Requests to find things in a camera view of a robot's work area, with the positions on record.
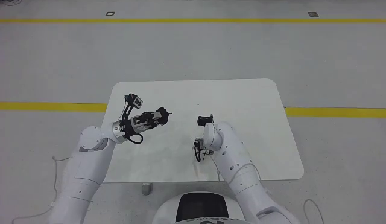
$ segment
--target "table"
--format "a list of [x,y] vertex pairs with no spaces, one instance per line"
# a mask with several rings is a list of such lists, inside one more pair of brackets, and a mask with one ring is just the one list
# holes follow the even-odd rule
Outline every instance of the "table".
[[212,160],[198,163],[192,149],[203,127],[199,115],[229,122],[244,142],[263,180],[300,179],[303,164],[275,82],[269,79],[120,82],[110,96],[102,126],[116,121],[124,95],[143,100],[131,117],[163,106],[169,122],[148,130],[142,144],[116,145],[104,182],[218,181]]

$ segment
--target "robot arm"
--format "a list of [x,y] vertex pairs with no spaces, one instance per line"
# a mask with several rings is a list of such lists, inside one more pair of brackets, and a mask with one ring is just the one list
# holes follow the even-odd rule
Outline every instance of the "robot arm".
[[198,123],[204,125],[203,148],[215,151],[214,163],[236,196],[245,220],[251,223],[300,223],[267,194],[249,152],[232,126],[225,122],[214,124],[212,116],[206,119],[209,123]]
[[121,120],[102,129],[88,127],[82,131],[63,172],[62,191],[55,201],[49,224],[83,223],[90,201],[109,169],[115,144],[126,140],[140,144],[142,140],[135,142],[130,137],[168,122],[169,113],[163,107],[128,118],[134,107],[142,106],[142,100],[130,94],[125,96],[125,101],[128,106]]

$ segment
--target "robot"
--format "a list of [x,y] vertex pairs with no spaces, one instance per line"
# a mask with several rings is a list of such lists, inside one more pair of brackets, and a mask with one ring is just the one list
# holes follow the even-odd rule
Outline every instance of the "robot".
[[[142,100],[135,94],[125,96],[122,118],[107,127],[88,127],[79,137],[63,172],[61,193],[55,201],[49,224],[83,223],[90,201],[102,184],[116,144],[130,141],[140,144],[140,134],[165,125],[171,113],[160,107],[129,118],[133,108],[140,109]],[[217,123],[213,116],[199,117],[204,127],[202,138],[194,146],[208,150],[220,174],[233,191],[236,200],[216,193],[193,192],[172,198],[157,211],[153,224],[296,224],[300,223],[286,208],[267,194],[260,182],[258,169],[249,152],[229,123]],[[138,135],[141,140],[134,141]]]

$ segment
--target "yellow stripe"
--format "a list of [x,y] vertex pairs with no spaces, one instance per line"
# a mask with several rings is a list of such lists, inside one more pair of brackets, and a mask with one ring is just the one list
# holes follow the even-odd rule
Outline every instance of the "yellow stripe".
[[143,18],[143,19],[0,19],[0,23],[50,24],[137,24],[137,23],[260,23],[260,24],[384,24],[386,19],[321,19],[321,18]]
[[[0,110],[51,112],[105,112],[104,103],[0,102]],[[286,107],[289,117],[386,118],[384,108]]]
[[384,108],[286,107],[289,117],[386,118]]
[[50,112],[105,112],[104,103],[18,103],[0,102],[0,110]]

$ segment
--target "gray floor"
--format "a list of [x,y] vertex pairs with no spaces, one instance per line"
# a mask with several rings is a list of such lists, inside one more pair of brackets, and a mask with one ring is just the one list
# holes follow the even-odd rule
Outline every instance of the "gray floor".
[[[2,18],[386,18],[386,0],[23,0]],[[384,24],[0,24],[0,101],[106,103],[121,81],[271,78],[285,106],[386,107]],[[0,223],[45,210],[54,164],[101,113],[0,112]],[[386,120],[289,118],[305,175],[267,181],[305,222],[386,223]],[[167,199],[223,183],[104,184],[86,223],[151,223]],[[312,223],[320,223],[309,207]],[[45,217],[18,223],[42,223]]]

